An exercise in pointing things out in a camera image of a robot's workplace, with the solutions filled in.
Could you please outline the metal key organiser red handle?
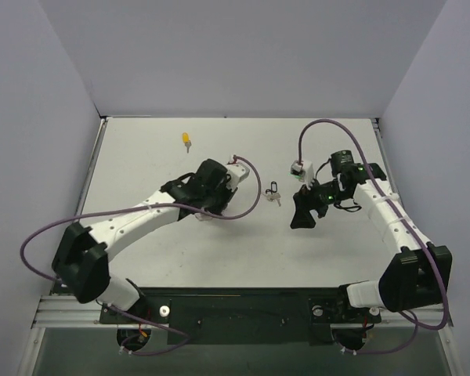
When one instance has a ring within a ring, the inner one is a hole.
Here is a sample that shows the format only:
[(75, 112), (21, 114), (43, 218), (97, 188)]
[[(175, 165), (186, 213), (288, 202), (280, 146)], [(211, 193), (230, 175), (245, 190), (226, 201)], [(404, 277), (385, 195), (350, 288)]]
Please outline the metal key organiser red handle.
[(198, 213), (194, 214), (194, 217), (198, 221), (201, 221), (201, 222), (211, 221), (215, 218), (214, 215), (212, 213), (209, 213), (209, 212), (198, 212)]

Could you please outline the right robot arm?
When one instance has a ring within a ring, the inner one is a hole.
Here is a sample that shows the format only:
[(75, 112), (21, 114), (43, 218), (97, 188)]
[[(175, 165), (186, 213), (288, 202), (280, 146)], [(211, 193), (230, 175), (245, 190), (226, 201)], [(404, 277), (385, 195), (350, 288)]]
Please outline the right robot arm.
[(345, 285), (345, 294), (334, 300), (334, 311), (352, 320), (363, 308), (391, 312), (437, 305), (443, 301), (452, 265), (447, 247), (435, 246), (404, 211), (387, 176), (376, 163), (353, 160), (349, 150), (333, 153), (328, 160), (332, 180), (319, 183), (310, 161), (294, 161), (291, 174), (302, 186), (293, 196), (292, 229), (312, 229), (331, 206), (351, 200), (369, 218), (392, 253), (385, 272), (377, 280)]

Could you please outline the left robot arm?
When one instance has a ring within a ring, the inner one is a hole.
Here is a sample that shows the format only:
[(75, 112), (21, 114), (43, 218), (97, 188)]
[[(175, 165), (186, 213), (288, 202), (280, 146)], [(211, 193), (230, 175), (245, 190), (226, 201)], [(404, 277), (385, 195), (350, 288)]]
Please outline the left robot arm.
[(146, 304), (131, 282), (111, 275), (110, 261), (194, 209), (221, 215), (248, 173), (241, 163), (223, 165), (207, 159), (195, 172), (165, 183), (142, 203), (143, 210), (135, 208), (89, 226), (74, 222), (64, 231), (52, 269), (80, 303), (97, 300), (115, 306), (121, 317), (135, 323), (143, 318)]

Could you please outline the keys with black tags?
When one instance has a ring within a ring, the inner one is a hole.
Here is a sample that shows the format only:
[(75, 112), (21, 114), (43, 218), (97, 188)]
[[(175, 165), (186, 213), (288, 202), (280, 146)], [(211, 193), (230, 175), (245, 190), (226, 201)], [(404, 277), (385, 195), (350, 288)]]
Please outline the keys with black tags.
[(269, 188), (262, 193), (262, 196), (268, 201), (276, 203), (279, 207), (281, 206), (280, 198), (281, 195), (278, 191), (278, 184), (276, 181), (271, 181)]

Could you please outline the key with yellow tag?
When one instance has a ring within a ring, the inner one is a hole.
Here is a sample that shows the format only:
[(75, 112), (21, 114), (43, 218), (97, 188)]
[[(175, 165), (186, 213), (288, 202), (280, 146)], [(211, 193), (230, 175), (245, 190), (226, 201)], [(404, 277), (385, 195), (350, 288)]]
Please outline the key with yellow tag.
[(183, 141), (183, 144), (186, 148), (186, 152), (189, 153), (190, 148), (191, 148), (191, 140), (190, 140), (189, 134), (187, 132), (184, 132), (182, 134), (182, 141)]

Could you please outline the aluminium front rail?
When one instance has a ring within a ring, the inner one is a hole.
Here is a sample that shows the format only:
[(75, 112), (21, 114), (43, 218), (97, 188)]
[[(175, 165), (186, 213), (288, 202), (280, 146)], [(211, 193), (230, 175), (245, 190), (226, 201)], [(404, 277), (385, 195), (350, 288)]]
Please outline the aluminium front rail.
[[(128, 320), (123, 324), (104, 324), (101, 317), (102, 307), (96, 302), (80, 304), (73, 296), (46, 295), (40, 298), (37, 311), (34, 315), (35, 328), (90, 328), (107, 326), (112, 328), (137, 328), (138, 324)], [(437, 325), (442, 318), (443, 306), (431, 305), (414, 312), (421, 322)], [(410, 327), (412, 324), (398, 313), (391, 313), (386, 309), (380, 310), (382, 326)]]

